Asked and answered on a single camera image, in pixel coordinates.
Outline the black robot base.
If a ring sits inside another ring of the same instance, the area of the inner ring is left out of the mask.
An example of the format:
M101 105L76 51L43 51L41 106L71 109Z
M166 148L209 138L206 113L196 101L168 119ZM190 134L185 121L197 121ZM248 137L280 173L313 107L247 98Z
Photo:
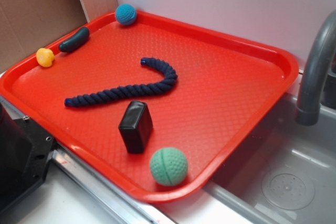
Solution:
M32 119L1 106L1 214L45 182L55 138Z

